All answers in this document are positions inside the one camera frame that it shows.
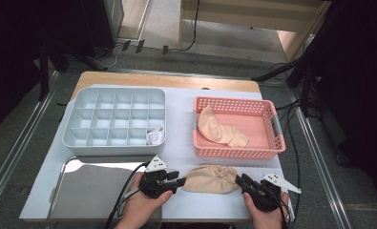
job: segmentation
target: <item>table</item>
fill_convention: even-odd
[[[197,5],[198,0],[181,0],[179,48],[183,20],[195,20]],[[200,0],[198,21],[276,30],[287,61],[292,61],[320,28],[329,5],[320,0]]]
[[[99,83],[100,87],[113,87],[114,85],[122,87],[160,87],[167,94],[166,106],[173,105],[172,113],[178,115],[167,114],[166,133],[168,134],[164,151],[159,156],[170,167],[178,169],[181,175],[201,163],[217,162],[222,165],[234,165],[239,174],[246,173],[255,180],[260,180],[262,174],[266,173],[277,173],[283,176],[277,156],[271,160],[221,159],[218,161],[201,159],[195,156],[192,144],[192,129],[190,129],[192,127],[192,101],[194,95],[225,95],[255,99],[261,99],[262,97],[258,84],[253,81],[191,76],[86,72],[80,76],[73,97],[81,88],[94,86],[96,83]],[[63,163],[69,157],[74,156],[73,152],[66,148],[61,141],[66,119],[69,118],[69,110],[72,105],[73,103],[70,102],[63,116],[63,121],[57,130],[52,146],[22,210],[21,219],[44,220],[47,218],[52,190],[56,186]],[[181,128],[170,128],[176,126],[178,122],[180,122]],[[215,210],[209,211],[209,206],[215,206]],[[104,219],[105,216],[108,216],[108,214],[104,213],[102,216],[97,216],[96,219]],[[241,221],[247,220],[247,216],[248,212],[242,201],[240,189],[227,195],[188,193],[178,189],[177,193],[162,207],[163,221]],[[93,217],[83,216],[83,218],[91,219]]]

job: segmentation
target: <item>gray floor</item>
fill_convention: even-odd
[[[264,35],[266,40],[274,40],[277,37],[271,33]],[[272,47],[273,52],[279,52],[280,47]],[[136,53],[136,47],[130,47],[128,51],[117,50],[117,62],[109,72],[123,70],[157,71],[169,73],[194,73],[206,77],[230,78],[248,80],[250,77],[260,76],[270,72],[274,63],[282,62],[280,58],[271,58],[265,61],[267,55],[257,52],[255,58],[241,58],[239,56],[224,57],[223,54],[209,52],[169,52],[162,54],[162,50],[144,49]],[[101,63],[110,65],[114,58],[110,53],[99,58]],[[72,57],[69,57],[70,67],[65,73],[59,73],[55,84],[52,100],[46,112],[36,126],[32,136],[22,152],[22,156],[13,171],[4,191],[0,197],[0,228],[42,228],[43,222],[25,222],[19,219],[19,214],[27,200],[27,188],[31,188],[40,166],[49,151],[53,136],[60,123],[60,118],[65,111],[66,104],[73,93],[78,77],[89,68]],[[261,91],[264,99],[274,102],[276,107],[281,107],[293,101],[292,92],[285,84],[285,75],[279,75],[265,83],[261,83]],[[16,138],[20,135],[25,123],[37,105],[39,88],[35,87],[23,98],[17,108],[6,118],[0,126],[0,167],[9,155]],[[309,118],[314,136],[318,139],[328,172],[337,188],[339,196],[346,208],[352,228],[377,228],[377,193],[370,177],[358,168],[344,168],[337,164],[336,153],[323,123],[316,118]],[[325,188],[322,184],[316,161],[311,154],[304,130],[299,118],[294,116],[290,121],[292,135],[299,152],[301,166],[301,195],[299,212],[294,228],[336,228],[337,221],[333,215],[331,204]],[[285,142],[287,150],[280,155],[283,172],[286,179],[297,185],[298,173],[294,147],[291,144],[289,133],[286,132]],[[298,198],[294,195],[291,200],[296,207]],[[238,228],[251,228],[248,222],[237,224]],[[58,228],[95,228],[94,223],[84,222],[82,225],[61,224]]]

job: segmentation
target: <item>floor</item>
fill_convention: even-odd
[[[153,3],[156,2],[177,1],[155,0]],[[149,11],[148,18],[154,14],[158,12]],[[192,76],[248,80],[250,77],[269,73],[277,67],[275,64],[285,62],[282,48],[276,43],[278,37],[273,31],[255,31],[260,39],[241,37],[255,44],[252,46],[255,51],[244,52],[245,48],[240,46],[241,42],[231,43],[236,39],[219,36],[220,41],[214,42],[212,34],[215,34],[215,30],[232,32],[232,34],[242,30],[247,31],[250,36],[253,35],[252,30],[222,25],[209,25],[208,28],[205,23],[199,23],[199,25],[198,48],[193,46],[191,52],[169,52],[163,55],[162,49],[146,48],[140,53],[136,53],[136,47],[124,52],[117,50],[115,52],[117,62],[108,71],[189,73]],[[164,44],[170,44],[172,47],[175,42],[173,37],[166,36],[159,39],[158,35],[146,30],[143,30],[142,37],[145,38],[147,47],[158,45],[161,48]],[[188,44],[189,32],[184,37],[187,37],[185,43]],[[100,63],[106,65],[114,63],[114,60],[110,52],[98,59]],[[44,222],[26,222],[18,217],[45,155],[49,151],[65,105],[70,100],[78,77],[90,70],[85,64],[71,56],[68,57],[68,61],[70,67],[66,72],[53,74],[54,68],[52,68],[52,93],[44,101],[46,103],[44,108],[40,108],[43,104],[37,102],[39,88],[35,87],[0,125],[0,168],[7,164],[6,159],[15,162],[10,172],[5,173],[4,176],[0,173],[0,177],[5,178],[5,182],[1,184],[4,189],[0,192],[0,228],[42,228],[45,226]],[[302,89],[301,87],[289,89],[284,83],[285,79],[285,74],[281,74],[260,83],[262,97],[273,101],[276,107],[290,104]],[[311,99],[318,99],[318,95],[312,94]],[[27,121],[36,111],[39,111],[38,109],[40,109],[40,114],[37,115],[34,125],[29,128],[30,135],[21,138],[24,144],[18,145],[17,138],[21,137],[21,132],[28,126]],[[283,129],[286,129],[287,145],[287,150],[280,155],[280,161],[285,178],[303,190],[300,196],[291,194],[295,209],[299,206],[294,228],[377,228],[377,193],[370,177],[358,168],[345,168],[338,165],[335,147],[321,120],[303,118],[302,114],[296,112],[292,113],[293,118],[289,119],[290,126],[287,127],[286,111],[286,109],[279,110],[279,117],[283,118],[281,125]],[[334,209],[333,206],[338,206],[336,204],[339,202],[333,202],[333,199],[339,200],[341,206],[344,206],[343,216],[338,217],[339,209]],[[99,228],[99,225],[91,222],[62,222],[56,224],[54,228]],[[248,222],[240,222],[237,227],[252,228]]]

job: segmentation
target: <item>folded beige fabric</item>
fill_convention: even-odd
[[[240,132],[236,126],[219,125],[210,105],[199,115],[199,131],[209,140],[227,144],[230,147],[245,147],[248,137]]]
[[[194,193],[226,194],[239,188],[236,184],[237,170],[220,165],[203,165],[191,170],[183,189]]]

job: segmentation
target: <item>beige cloth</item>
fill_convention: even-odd
[[[194,193],[230,193],[239,188],[236,184],[237,170],[220,165],[203,165],[191,170],[185,176],[183,189]]]
[[[245,147],[248,137],[244,135],[236,126],[219,125],[210,105],[208,105],[199,115],[199,131],[209,140],[227,144],[230,147]]]

